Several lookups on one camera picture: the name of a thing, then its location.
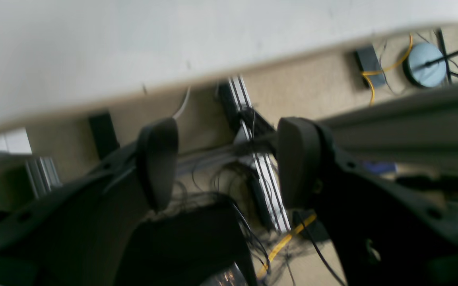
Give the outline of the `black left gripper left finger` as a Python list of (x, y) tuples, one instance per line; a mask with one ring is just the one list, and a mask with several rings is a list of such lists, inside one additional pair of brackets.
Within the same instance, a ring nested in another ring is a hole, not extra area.
[(132, 232), (171, 201), (179, 149), (161, 119), (84, 177), (0, 222), (0, 286), (111, 286)]

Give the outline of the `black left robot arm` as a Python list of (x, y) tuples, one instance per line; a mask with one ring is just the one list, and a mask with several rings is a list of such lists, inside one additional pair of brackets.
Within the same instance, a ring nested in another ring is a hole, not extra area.
[[(270, 141), (253, 148), (276, 156), (285, 206), (316, 212), (349, 286), (458, 286), (456, 216), (371, 174), (315, 122), (283, 118)], [(177, 155), (176, 121), (158, 121), (85, 177), (0, 219), (0, 285), (194, 286), (234, 263), (255, 285), (231, 203), (142, 221), (169, 204)]]

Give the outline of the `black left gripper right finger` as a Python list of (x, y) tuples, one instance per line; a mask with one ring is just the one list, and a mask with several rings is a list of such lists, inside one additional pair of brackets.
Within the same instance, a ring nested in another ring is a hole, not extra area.
[(458, 286), (458, 218), (378, 177), (308, 119), (278, 123), (283, 204), (312, 209), (349, 286)]

